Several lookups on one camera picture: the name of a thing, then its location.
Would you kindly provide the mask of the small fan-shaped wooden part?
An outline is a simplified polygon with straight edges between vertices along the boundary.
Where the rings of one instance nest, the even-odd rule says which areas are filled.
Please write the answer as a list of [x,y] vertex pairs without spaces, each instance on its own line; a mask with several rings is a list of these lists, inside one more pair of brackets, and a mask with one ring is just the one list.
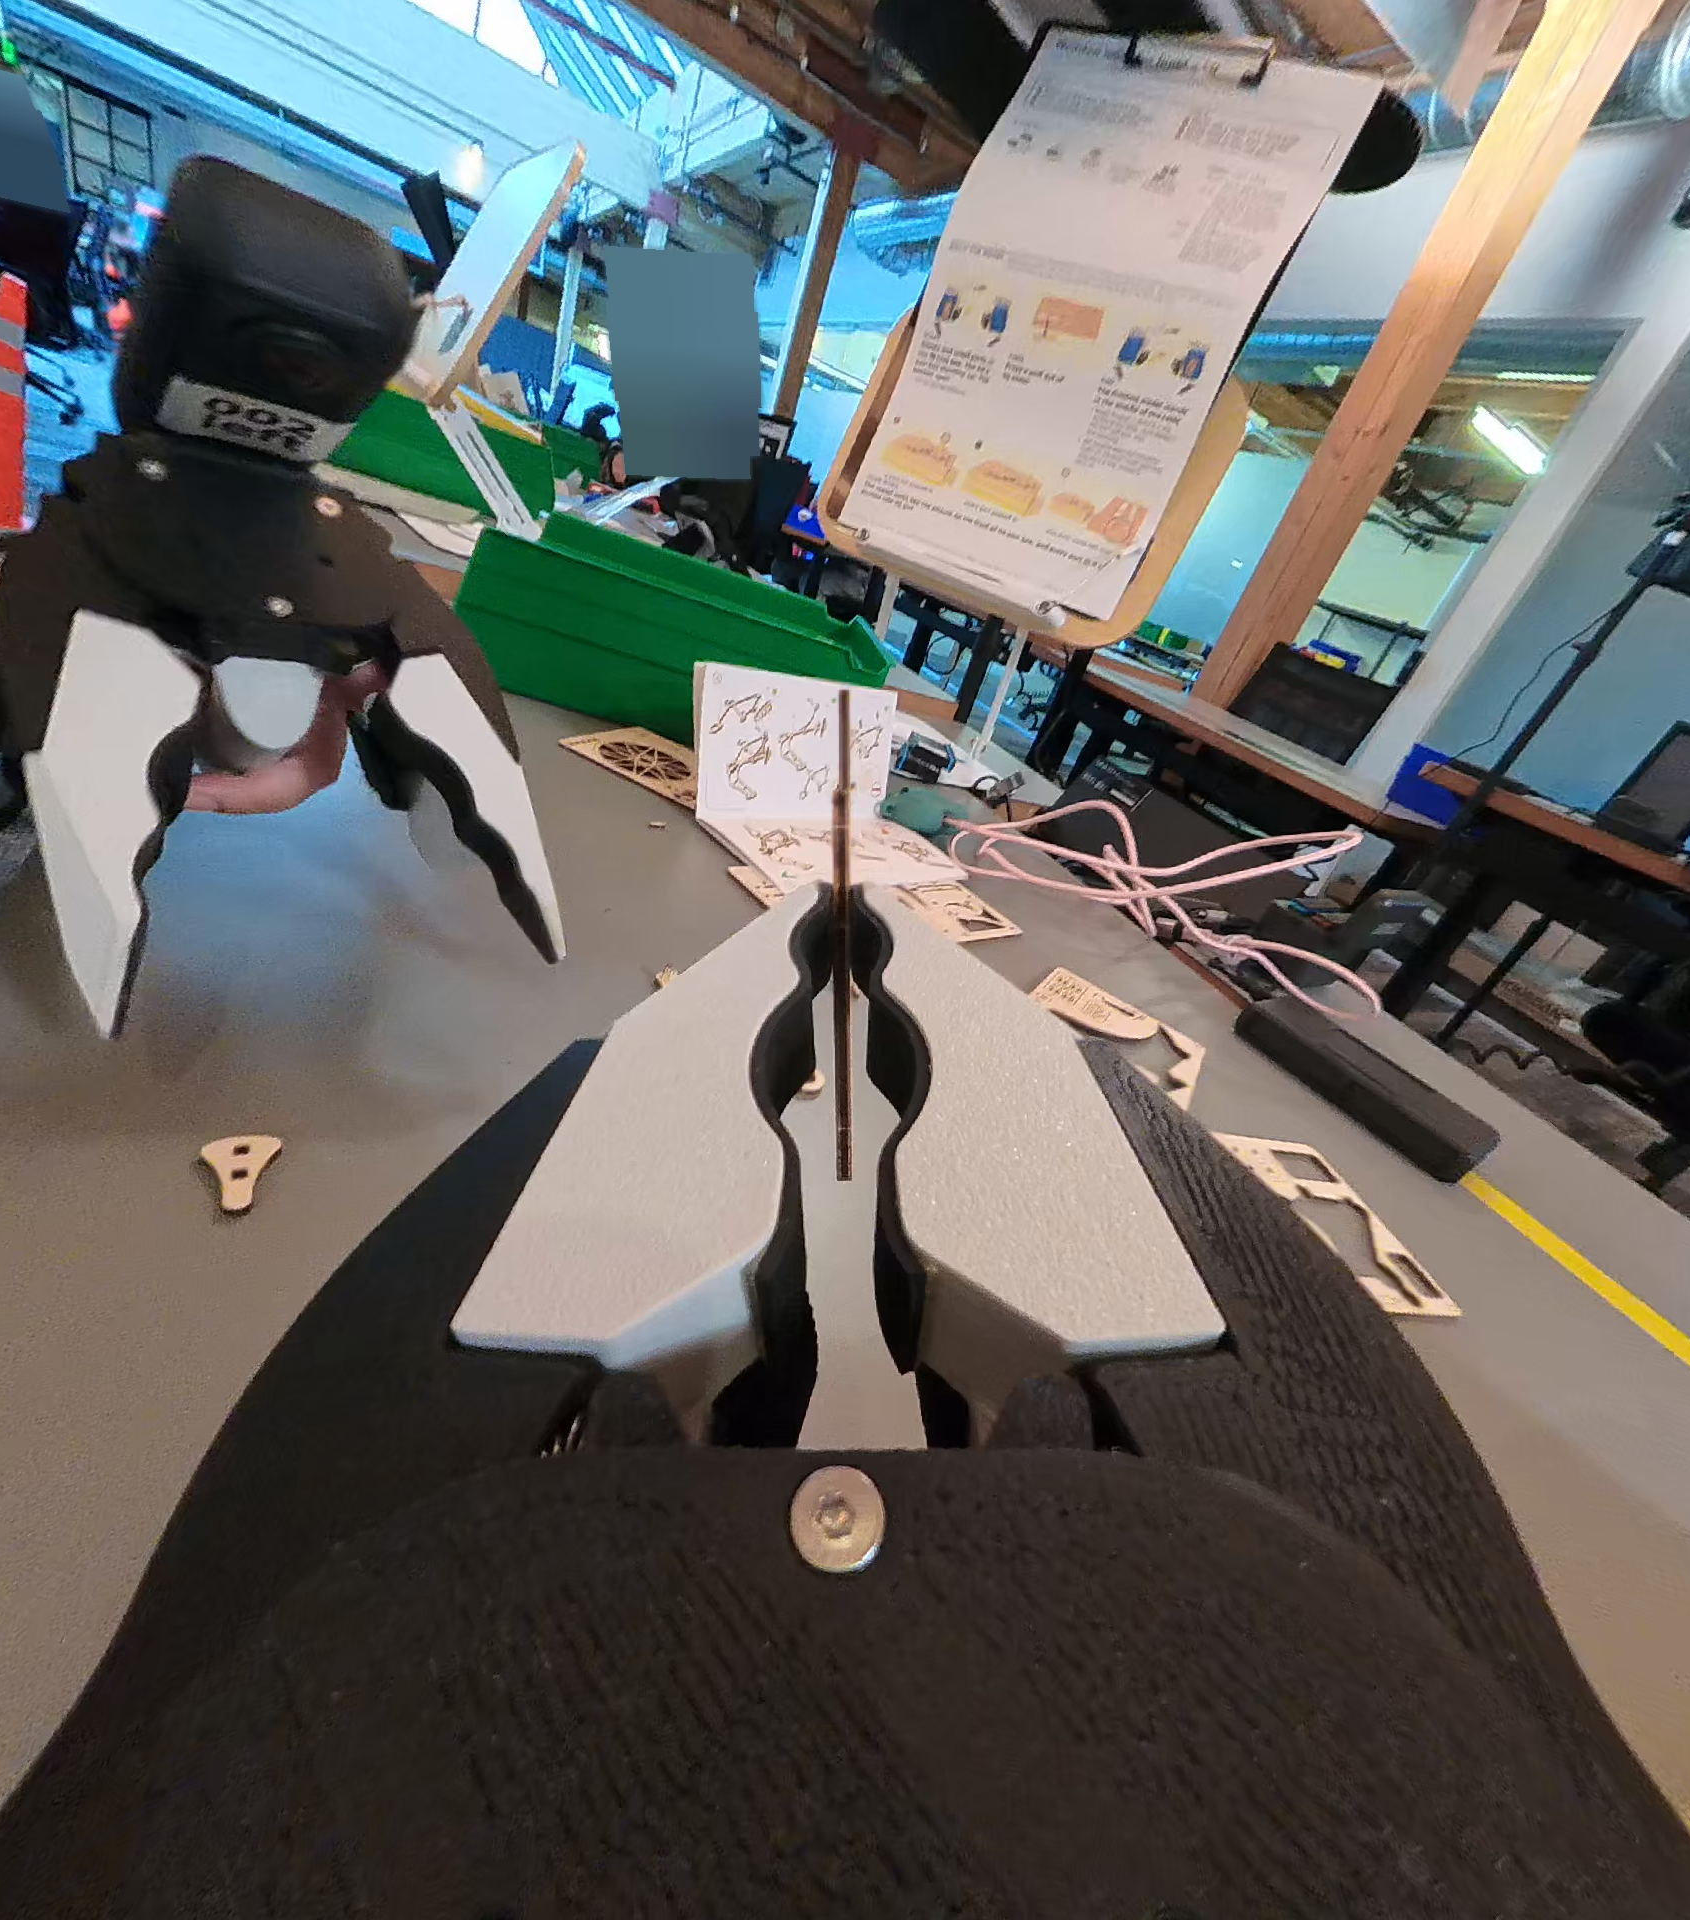
[[221,1217],[244,1217],[254,1207],[262,1177],[282,1157],[282,1141],[273,1135],[228,1135],[205,1142],[196,1165],[206,1173]]

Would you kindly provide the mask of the black computer monitor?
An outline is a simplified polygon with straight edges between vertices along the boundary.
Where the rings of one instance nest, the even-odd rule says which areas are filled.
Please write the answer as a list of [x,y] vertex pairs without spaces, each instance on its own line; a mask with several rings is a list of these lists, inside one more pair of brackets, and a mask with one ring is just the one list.
[[1592,817],[1636,848],[1677,857],[1690,843],[1690,723],[1670,727]]
[[1398,689],[1276,647],[1229,712],[1308,755],[1349,765],[1397,700]]

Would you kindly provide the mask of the black padded bar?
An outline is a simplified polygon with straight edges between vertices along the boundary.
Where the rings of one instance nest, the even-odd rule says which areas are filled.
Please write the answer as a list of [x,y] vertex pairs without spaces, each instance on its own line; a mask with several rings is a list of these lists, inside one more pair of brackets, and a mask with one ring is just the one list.
[[1349,1023],[1291,996],[1244,1006],[1234,1036],[1335,1113],[1440,1184],[1456,1187],[1502,1135],[1357,1036]]

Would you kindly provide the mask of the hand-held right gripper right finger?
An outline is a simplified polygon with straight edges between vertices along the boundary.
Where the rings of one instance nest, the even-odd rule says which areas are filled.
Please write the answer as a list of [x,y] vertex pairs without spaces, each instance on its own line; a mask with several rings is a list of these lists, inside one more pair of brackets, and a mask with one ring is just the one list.
[[859,887],[857,982],[896,1119],[880,1335],[927,1446],[984,1439],[1028,1381],[1218,1350],[1224,1315],[1073,1030],[893,887]]

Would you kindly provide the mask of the laser-cut wooden parts sheet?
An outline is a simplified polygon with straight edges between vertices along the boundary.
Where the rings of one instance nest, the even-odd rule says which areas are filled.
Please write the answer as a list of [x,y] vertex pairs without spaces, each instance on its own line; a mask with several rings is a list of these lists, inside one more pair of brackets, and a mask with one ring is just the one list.
[[1127,1066],[1178,1113],[1195,1111],[1207,1062],[1202,1042],[1068,969],[1053,969],[1027,996],[1081,1036],[1120,1051]]
[[[782,902],[781,887],[751,864],[730,866],[729,876],[760,908],[774,908]],[[898,887],[893,895],[956,946],[992,944],[1022,936],[1020,924],[956,880]]]
[[1294,1141],[1224,1132],[1216,1142],[1337,1254],[1388,1317],[1424,1322],[1463,1319],[1451,1293],[1321,1151]]

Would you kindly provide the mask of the wooden support post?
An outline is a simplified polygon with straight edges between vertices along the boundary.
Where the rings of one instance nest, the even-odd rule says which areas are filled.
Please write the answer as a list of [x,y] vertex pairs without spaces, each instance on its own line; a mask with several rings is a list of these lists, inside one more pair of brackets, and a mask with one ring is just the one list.
[[1230,708],[1288,647],[1386,488],[1658,2],[1553,2],[1192,689]]

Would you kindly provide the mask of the wooden sheet with spoked wheels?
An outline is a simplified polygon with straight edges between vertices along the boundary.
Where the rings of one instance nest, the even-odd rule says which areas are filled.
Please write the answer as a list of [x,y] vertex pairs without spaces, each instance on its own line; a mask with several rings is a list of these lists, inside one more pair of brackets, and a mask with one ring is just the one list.
[[698,757],[682,743],[646,729],[609,729],[570,735],[560,747],[657,800],[696,813]]

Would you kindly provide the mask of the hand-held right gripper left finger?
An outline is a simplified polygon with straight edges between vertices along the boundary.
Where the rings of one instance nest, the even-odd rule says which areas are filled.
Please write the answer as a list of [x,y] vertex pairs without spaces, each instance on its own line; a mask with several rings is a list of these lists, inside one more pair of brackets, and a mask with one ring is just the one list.
[[458,1347],[652,1381],[724,1446],[792,1446],[817,1385],[805,1180],[833,935],[813,882],[626,1013],[472,1284]]

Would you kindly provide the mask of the printed instruction sheet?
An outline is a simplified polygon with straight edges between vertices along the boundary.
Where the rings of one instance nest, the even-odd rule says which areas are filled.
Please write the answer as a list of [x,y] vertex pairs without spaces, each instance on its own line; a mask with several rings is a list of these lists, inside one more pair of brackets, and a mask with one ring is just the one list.
[[827,533],[1017,612],[1110,616],[1382,94],[1256,42],[1051,26]]

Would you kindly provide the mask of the person's left hand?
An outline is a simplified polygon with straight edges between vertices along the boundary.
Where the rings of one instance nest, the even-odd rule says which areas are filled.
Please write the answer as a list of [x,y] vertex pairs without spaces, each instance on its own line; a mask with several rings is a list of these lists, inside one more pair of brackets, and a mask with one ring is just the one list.
[[319,703],[304,735],[282,757],[252,772],[196,772],[184,809],[201,815],[256,817],[301,806],[342,774],[350,723],[367,712],[386,687],[384,673],[360,664],[346,676],[323,676]]

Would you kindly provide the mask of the black box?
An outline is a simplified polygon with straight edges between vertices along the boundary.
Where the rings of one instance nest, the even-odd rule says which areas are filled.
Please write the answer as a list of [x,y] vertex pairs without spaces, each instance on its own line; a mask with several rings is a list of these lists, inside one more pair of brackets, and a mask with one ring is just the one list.
[[1039,813],[1030,834],[1053,846],[1096,852],[1125,843],[1115,817],[1150,862],[1172,859],[1170,848],[1189,848],[1195,828],[1202,828],[1202,817],[1150,774],[1098,757],[1063,789],[1053,806]]

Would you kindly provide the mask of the white clipboard stand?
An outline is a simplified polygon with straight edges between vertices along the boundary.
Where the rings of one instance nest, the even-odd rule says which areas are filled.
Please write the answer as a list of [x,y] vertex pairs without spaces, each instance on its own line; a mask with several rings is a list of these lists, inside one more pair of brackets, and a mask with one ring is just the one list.
[[981,620],[952,708],[952,731],[974,766],[987,758],[1000,731],[1017,679],[1017,647],[1019,635],[1000,615]]

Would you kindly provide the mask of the teal rounded rubber object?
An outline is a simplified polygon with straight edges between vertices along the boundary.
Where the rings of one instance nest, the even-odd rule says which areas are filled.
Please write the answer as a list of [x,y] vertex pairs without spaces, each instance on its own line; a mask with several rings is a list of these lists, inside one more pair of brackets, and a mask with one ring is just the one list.
[[994,824],[999,819],[974,790],[938,783],[893,787],[879,806],[879,817],[927,841],[938,841],[974,822]]

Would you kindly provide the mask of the wooden model part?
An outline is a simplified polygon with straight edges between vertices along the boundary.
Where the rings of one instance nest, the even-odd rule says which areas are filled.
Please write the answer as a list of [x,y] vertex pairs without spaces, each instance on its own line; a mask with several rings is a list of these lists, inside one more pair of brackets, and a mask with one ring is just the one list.
[[853,691],[836,691],[833,780],[833,1138],[834,1178],[850,1184],[857,1177],[854,1122],[854,708]]

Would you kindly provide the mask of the white instruction booklet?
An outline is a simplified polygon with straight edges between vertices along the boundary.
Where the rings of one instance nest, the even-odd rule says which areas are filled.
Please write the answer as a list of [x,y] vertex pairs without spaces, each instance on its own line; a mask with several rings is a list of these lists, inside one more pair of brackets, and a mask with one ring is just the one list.
[[847,799],[848,879],[917,889],[958,866],[884,815],[895,751],[917,727],[895,692],[700,662],[692,673],[696,824],[778,896],[834,879],[836,799]]

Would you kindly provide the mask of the yellow tape line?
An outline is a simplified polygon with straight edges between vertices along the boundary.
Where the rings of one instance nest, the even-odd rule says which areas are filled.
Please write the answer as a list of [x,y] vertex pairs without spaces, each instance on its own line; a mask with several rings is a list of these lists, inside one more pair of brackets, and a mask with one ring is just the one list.
[[1600,1269],[1599,1263],[1582,1254],[1572,1242],[1557,1235],[1534,1212],[1517,1203],[1511,1194],[1485,1178],[1481,1173],[1468,1173],[1460,1184],[1464,1192],[1477,1198],[1505,1226],[1525,1238],[1534,1251],[1553,1260],[1584,1290],[1595,1294],[1605,1309],[1618,1315],[1636,1332],[1643,1332],[1660,1352],[1690,1375],[1690,1332],[1679,1326],[1663,1310],[1648,1304],[1635,1290]]

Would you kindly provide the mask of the pale round-cornered clipboard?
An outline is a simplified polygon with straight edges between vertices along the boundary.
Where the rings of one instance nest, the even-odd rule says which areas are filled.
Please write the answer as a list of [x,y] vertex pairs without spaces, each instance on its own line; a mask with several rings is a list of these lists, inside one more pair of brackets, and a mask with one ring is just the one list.
[[567,141],[512,164],[493,186],[438,289],[421,311],[401,382],[436,408],[474,376],[496,320],[517,300],[556,217],[584,177],[586,151]]

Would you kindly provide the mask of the green plastic bin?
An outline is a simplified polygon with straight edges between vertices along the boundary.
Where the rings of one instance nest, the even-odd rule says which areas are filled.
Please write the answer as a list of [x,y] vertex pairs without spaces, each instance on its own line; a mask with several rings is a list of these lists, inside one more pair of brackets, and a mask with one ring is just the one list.
[[705,662],[860,689],[891,675],[862,618],[570,513],[533,541],[481,533],[452,609],[503,692],[674,743]]
[[[549,516],[556,502],[556,472],[542,434],[482,397],[460,392],[458,401],[528,514],[537,520]],[[373,403],[327,464],[442,505],[450,514],[489,516],[487,496],[428,406],[395,391],[384,391]]]

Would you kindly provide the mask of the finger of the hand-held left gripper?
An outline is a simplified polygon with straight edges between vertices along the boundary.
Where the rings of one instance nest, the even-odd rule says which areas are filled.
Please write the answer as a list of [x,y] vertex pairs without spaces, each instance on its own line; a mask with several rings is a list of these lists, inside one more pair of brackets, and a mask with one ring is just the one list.
[[105,1041],[130,1016],[145,880],[187,809],[205,695],[199,667],[161,637],[81,611],[43,743],[22,757],[65,971]]
[[495,725],[444,655],[411,655],[352,723],[358,768],[421,852],[472,862],[549,964],[569,938],[542,830],[509,723]]

